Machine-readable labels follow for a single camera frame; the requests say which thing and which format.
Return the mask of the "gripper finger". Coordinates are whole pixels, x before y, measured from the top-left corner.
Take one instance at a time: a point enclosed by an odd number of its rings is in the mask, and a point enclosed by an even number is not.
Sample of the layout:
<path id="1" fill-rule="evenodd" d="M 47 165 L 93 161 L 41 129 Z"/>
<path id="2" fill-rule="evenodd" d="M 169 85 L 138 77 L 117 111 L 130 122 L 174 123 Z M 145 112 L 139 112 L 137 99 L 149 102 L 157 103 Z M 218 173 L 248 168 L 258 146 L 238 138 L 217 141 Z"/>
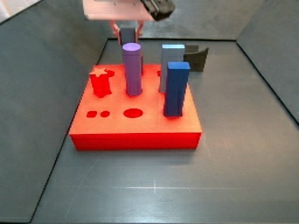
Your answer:
<path id="1" fill-rule="evenodd" d="M 115 20 L 110 21 L 110 27 L 113 29 L 114 35 L 121 38 L 121 29 Z"/>
<path id="2" fill-rule="evenodd" d="M 138 20 L 138 27 L 135 28 L 135 39 L 139 39 L 143 34 L 143 28 L 145 28 L 145 21 Z"/>

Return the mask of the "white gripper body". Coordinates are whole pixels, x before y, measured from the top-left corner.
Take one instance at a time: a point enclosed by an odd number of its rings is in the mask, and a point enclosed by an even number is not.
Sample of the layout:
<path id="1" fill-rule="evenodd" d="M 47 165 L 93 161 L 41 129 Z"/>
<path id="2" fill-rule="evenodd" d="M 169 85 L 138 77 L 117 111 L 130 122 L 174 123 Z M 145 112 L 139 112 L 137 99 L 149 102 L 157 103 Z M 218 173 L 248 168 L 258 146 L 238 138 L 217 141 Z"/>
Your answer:
<path id="1" fill-rule="evenodd" d="M 90 20 L 153 21 L 141 0 L 82 0 Z"/>

